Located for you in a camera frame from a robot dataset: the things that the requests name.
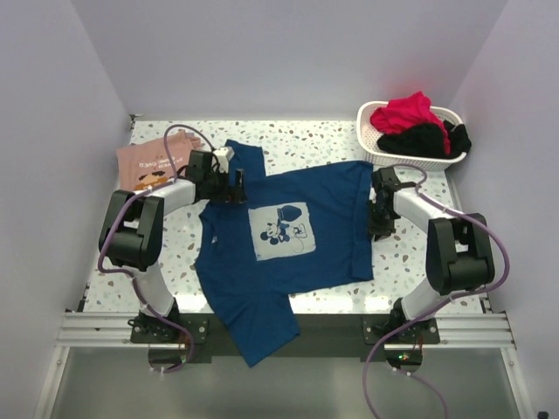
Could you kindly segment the blue t shirt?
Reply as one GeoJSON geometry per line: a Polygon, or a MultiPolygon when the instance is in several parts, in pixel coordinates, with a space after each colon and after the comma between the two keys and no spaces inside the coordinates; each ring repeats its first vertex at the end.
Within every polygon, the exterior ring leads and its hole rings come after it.
{"type": "Polygon", "coordinates": [[[260,147],[227,141],[247,201],[201,213],[197,276],[230,333],[292,321],[293,294],[370,281],[367,232],[372,166],[341,161],[268,175],[260,147]]]}

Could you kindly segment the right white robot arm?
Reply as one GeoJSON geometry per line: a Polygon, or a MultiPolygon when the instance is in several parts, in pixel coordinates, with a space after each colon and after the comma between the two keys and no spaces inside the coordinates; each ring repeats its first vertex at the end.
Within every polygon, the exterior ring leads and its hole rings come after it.
{"type": "Polygon", "coordinates": [[[405,218],[426,234],[425,279],[390,310],[391,337],[410,342],[419,320],[433,317],[444,303],[493,282],[495,269],[486,219],[449,209],[420,191],[419,182],[401,181],[393,167],[372,174],[368,233],[374,241],[396,233],[405,218]]]}

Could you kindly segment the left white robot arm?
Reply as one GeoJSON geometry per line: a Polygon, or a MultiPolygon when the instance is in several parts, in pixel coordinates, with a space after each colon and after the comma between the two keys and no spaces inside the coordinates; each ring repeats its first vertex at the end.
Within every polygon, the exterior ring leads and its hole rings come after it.
{"type": "Polygon", "coordinates": [[[244,170],[232,169],[231,147],[195,150],[182,174],[139,191],[115,191],[100,233],[98,270],[122,273],[132,280],[140,312],[154,317],[150,332],[161,342],[175,340],[181,321],[162,276],[158,259],[162,251],[164,218],[200,201],[244,203],[244,170]]]}

